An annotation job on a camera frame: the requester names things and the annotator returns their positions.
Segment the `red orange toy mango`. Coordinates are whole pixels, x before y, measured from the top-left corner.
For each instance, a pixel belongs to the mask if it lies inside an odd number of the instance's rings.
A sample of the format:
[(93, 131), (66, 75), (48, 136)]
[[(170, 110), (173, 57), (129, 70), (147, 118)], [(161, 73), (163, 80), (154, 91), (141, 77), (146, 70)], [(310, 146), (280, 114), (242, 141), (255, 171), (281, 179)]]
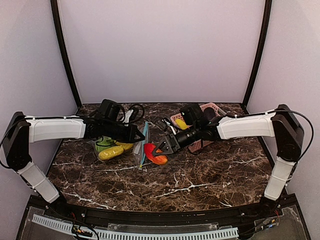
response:
[(145, 143), (143, 146), (146, 157), (156, 165), (163, 166), (168, 162), (168, 158), (165, 155), (156, 155), (156, 153), (162, 153), (160, 149), (156, 150), (156, 145), (153, 143)]

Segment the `small yellow toy lemon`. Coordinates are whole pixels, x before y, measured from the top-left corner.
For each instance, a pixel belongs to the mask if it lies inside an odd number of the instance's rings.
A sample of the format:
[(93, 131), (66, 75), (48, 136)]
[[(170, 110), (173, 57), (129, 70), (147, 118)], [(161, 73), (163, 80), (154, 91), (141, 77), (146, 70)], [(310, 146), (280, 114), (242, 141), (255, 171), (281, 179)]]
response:
[(133, 143), (123, 143), (123, 142), (118, 142), (118, 141), (116, 141), (115, 144), (116, 144), (117, 146), (122, 147), (124, 151), (130, 150), (130, 149), (132, 149), (133, 146), (134, 146)]

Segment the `clear zip bag yellow slider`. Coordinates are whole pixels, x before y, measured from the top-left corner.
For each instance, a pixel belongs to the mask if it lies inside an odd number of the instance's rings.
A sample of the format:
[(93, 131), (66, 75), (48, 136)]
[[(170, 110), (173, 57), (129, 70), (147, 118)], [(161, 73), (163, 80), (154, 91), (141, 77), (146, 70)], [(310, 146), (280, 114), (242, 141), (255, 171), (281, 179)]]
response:
[(118, 142), (106, 136), (102, 136), (97, 140), (91, 140), (89, 143), (93, 146), (98, 160), (102, 162), (118, 157), (131, 150), (134, 146), (133, 143)]

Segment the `large yellow toy fruit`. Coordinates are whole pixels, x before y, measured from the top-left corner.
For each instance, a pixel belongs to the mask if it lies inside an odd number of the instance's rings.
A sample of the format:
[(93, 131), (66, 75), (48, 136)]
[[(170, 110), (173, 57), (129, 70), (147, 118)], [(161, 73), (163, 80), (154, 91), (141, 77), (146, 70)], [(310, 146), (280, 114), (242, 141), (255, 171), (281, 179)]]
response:
[(123, 152), (124, 149), (121, 146), (116, 145), (101, 151), (98, 154), (98, 159), (101, 161), (107, 161), (121, 155)]

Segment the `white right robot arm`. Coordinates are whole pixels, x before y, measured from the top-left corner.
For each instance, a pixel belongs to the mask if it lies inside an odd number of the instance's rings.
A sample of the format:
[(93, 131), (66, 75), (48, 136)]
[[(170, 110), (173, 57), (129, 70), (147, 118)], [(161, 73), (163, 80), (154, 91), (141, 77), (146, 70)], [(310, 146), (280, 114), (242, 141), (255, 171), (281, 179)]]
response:
[(305, 132), (297, 120), (298, 112), (285, 104), (276, 109), (248, 115), (223, 115), (207, 119), (197, 103), (180, 109), (184, 122), (189, 126), (178, 133), (163, 137), (153, 150), (153, 156), (172, 155), (196, 141), (222, 141), (247, 137), (275, 138), (277, 158), (264, 190), (263, 198), (277, 201), (290, 180), (306, 150), (303, 149)]

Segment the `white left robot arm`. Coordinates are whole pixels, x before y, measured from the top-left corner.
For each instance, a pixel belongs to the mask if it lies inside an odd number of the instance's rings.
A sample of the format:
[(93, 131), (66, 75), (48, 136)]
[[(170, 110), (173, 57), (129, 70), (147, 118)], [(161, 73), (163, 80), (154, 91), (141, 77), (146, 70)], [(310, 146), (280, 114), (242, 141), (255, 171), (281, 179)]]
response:
[(98, 109), (89, 115), (32, 116), (17, 111), (0, 141), (5, 163), (3, 167), (13, 170), (32, 190), (48, 204), (64, 197), (48, 179), (47, 174), (32, 154), (36, 147), (49, 148), (48, 143), (60, 140), (94, 140), (109, 137), (120, 143), (135, 144), (145, 139), (136, 122), (138, 109), (128, 110), (113, 100), (104, 99)]

